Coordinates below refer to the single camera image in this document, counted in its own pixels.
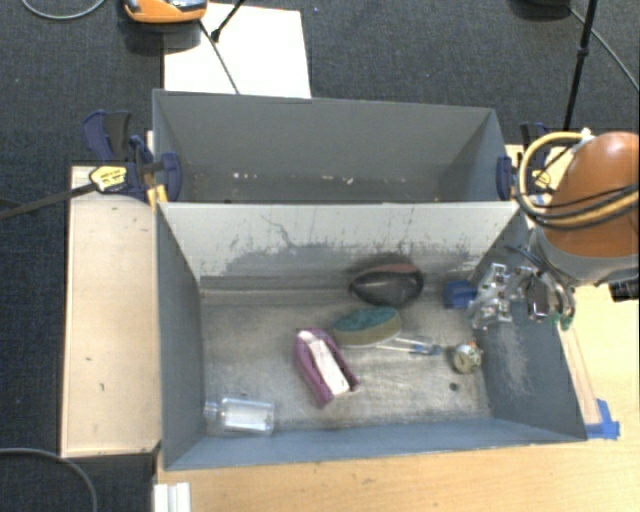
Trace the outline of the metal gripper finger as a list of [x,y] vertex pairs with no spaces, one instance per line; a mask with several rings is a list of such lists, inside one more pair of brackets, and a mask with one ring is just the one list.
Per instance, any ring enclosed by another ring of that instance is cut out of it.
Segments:
[[474,330],[487,330],[496,323],[512,323],[511,304],[502,298],[478,299],[469,306],[469,318]]
[[508,267],[492,263],[478,285],[478,299],[500,298],[506,290],[509,280]]

